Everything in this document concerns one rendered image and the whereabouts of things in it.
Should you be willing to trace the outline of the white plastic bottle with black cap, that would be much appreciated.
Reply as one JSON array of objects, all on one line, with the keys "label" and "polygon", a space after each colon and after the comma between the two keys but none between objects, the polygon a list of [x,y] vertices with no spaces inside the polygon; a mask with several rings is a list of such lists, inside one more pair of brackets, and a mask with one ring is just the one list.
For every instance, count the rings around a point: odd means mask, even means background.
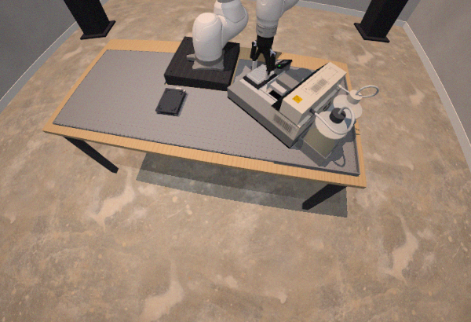
[{"label": "white plastic bottle with black cap", "polygon": [[[336,131],[344,132],[347,130],[347,125],[344,120],[346,114],[343,110],[339,115],[339,111],[340,108],[334,108],[332,112],[321,112],[318,115],[320,115]],[[316,117],[308,133],[305,135],[304,141],[311,145],[322,156],[326,157],[344,136],[345,134],[339,135],[331,131],[318,117]]]}]

